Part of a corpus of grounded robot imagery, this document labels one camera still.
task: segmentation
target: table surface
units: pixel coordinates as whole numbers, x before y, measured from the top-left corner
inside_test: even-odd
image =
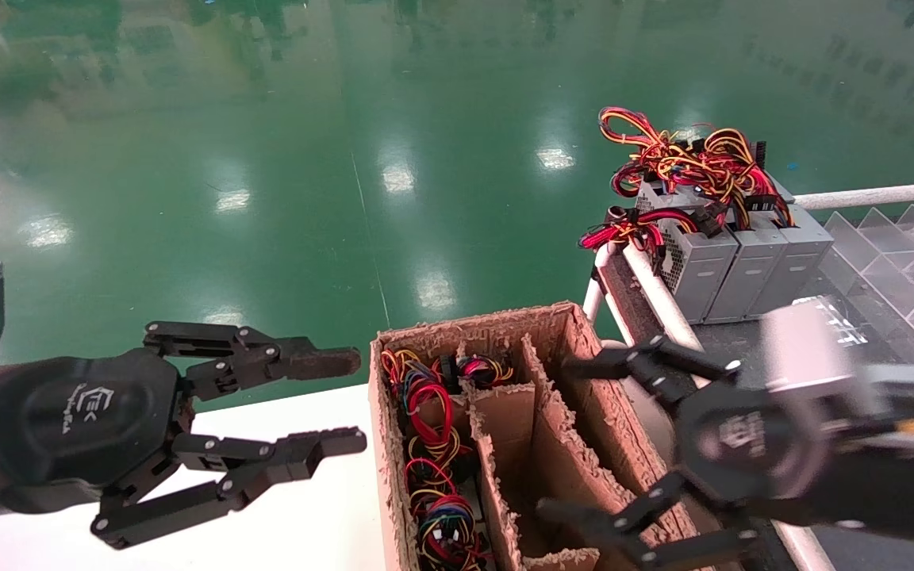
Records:
[[[367,387],[263,402],[200,415],[198,434],[272,441],[294,431],[358,426],[369,435]],[[216,474],[179,470],[153,494]],[[97,505],[48,515],[0,516],[0,570],[193,571],[384,569],[371,437],[362,454],[324,460],[311,481],[276,485],[228,517],[117,552],[90,534]]]

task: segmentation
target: printed logo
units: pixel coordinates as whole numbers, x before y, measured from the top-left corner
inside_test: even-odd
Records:
[[[84,423],[97,422],[98,415],[112,404],[115,391],[105,387],[86,389],[86,383],[80,383],[66,399],[66,408],[62,411],[62,434],[72,430],[73,420],[77,415]]]
[[[761,458],[766,452],[764,420],[759,412],[729,416],[718,427],[718,438],[722,444],[732,449],[750,446],[751,458]]]

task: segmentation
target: white pipe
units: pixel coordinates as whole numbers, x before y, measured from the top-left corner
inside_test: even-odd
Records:
[[[697,334],[693,333],[693,328],[689,326],[682,311],[679,311],[679,306],[675,304],[672,292],[665,286],[665,282],[654,274],[648,255],[630,243],[623,249],[623,256],[627,258],[627,264],[630,264],[630,270],[634,272],[637,282],[641,286],[641,292],[647,298],[648,304],[661,323],[661,328],[668,335],[668,339],[672,339],[681,346],[703,351],[704,347],[697,339]],[[697,383],[697,388],[703,388],[708,384],[706,379],[697,377],[693,377],[693,382]]]
[[[584,315],[587,320],[594,323],[598,318],[598,309],[601,308],[601,285],[596,279],[587,282],[587,293],[584,296]]]
[[[888,205],[892,202],[914,202],[914,184],[799,194],[795,197],[795,203],[807,210],[847,209],[849,206]]]
[[[809,527],[795,527],[780,521],[772,521],[778,538],[784,543],[792,563],[800,571],[835,571],[831,558],[820,546],[816,535]]]
[[[607,247],[599,248],[594,256],[594,267],[605,267],[605,264],[609,263],[610,256],[612,253]],[[594,323],[598,318],[599,308],[601,308],[601,285],[597,279],[591,278],[591,281],[587,283],[587,294],[584,296],[584,315],[587,315],[588,321]]]

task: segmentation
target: cardboard divider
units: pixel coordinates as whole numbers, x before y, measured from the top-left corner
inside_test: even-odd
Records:
[[[568,499],[586,488],[566,458],[558,429],[537,411],[534,389],[533,384],[497,387],[470,399],[471,436],[482,460],[493,552],[501,569],[555,570],[566,559],[580,571],[590,571],[597,550],[586,549],[576,535],[534,515],[540,498]]]
[[[563,302],[383,332],[371,343],[376,362],[370,366],[370,404],[388,570],[420,567],[403,474],[405,435],[386,372],[378,365],[384,347],[409,348],[424,358],[458,353],[496,358],[510,351],[520,384],[491,390],[464,384],[465,394],[453,397],[455,426],[462,437],[464,430],[474,437],[483,460],[482,509],[500,571],[630,568],[624,561],[609,567],[609,557],[581,549],[574,532],[533,517],[534,500],[542,495],[617,510],[631,492],[645,490],[665,473],[619,383],[559,378],[563,358],[593,357],[600,348],[581,309]],[[521,416],[512,414],[514,408]],[[442,411],[428,402],[417,413],[432,423]],[[644,539],[660,543],[694,532],[679,507]]]

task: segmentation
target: wire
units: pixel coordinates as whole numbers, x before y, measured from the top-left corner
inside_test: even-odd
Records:
[[[391,393],[402,411],[410,416],[413,437],[407,443],[404,477],[409,491],[411,514],[418,524],[418,553],[422,567],[432,571],[483,571],[480,561],[490,559],[483,553],[482,540],[474,531],[471,506],[459,495],[451,466],[462,453],[473,450],[461,444],[454,427],[453,401],[443,383],[439,360],[427,366],[409,350],[384,350],[380,364],[389,377]],[[475,355],[463,360],[461,375],[478,380],[483,374],[490,383],[512,378],[513,369],[490,358]],[[418,408],[439,399],[442,424],[431,426],[418,415]]]
[[[624,121],[638,133],[613,130],[610,126],[613,119]],[[675,142],[678,133],[659,131],[644,113],[630,109],[606,107],[598,114],[598,125],[607,140],[637,148],[637,152],[630,155],[630,160],[610,180],[616,194],[626,198],[636,197],[645,173],[650,172],[663,180],[668,193],[676,192],[679,186],[693,187],[699,189],[697,192],[700,195],[725,205],[724,213],[718,216],[719,224],[725,224],[727,211],[732,210],[737,230],[748,230],[751,227],[750,213],[747,212],[744,196],[771,195],[774,196],[774,209],[778,214],[775,224],[780,228],[794,227],[788,205],[779,195],[771,177],[757,165],[750,141],[739,130],[717,129],[704,139],[703,149],[697,151],[688,144]],[[627,238],[623,232],[617,235],[621,240]]]
[[[492,358],[479,357],[477,354],[461,358],[457,368],[460,369],[461,378],[471,380],[479,389],[498,387],[514,376],[511,366],[501,365]]]

